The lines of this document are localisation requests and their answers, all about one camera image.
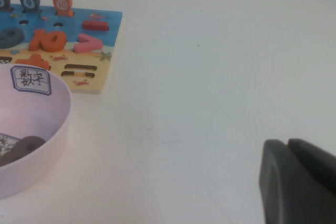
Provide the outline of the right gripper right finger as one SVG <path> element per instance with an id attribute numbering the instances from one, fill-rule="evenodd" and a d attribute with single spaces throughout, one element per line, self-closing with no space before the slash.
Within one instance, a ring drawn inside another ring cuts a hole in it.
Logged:
<path id="1" fill-rule="evenodd" d="M 299 138 L 288 140 L 288 147 L 309 174 L 328 190 L 335 190 L 335 156 Z"/>

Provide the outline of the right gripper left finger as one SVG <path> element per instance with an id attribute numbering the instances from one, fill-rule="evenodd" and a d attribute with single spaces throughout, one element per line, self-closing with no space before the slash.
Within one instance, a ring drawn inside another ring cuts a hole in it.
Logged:
<path id="1" fill-rule="evenodd" d="M 335 190 L 319 184 L 287 144 L 263 145 L 259 188 L 265 222 L 335 223 Z"/>

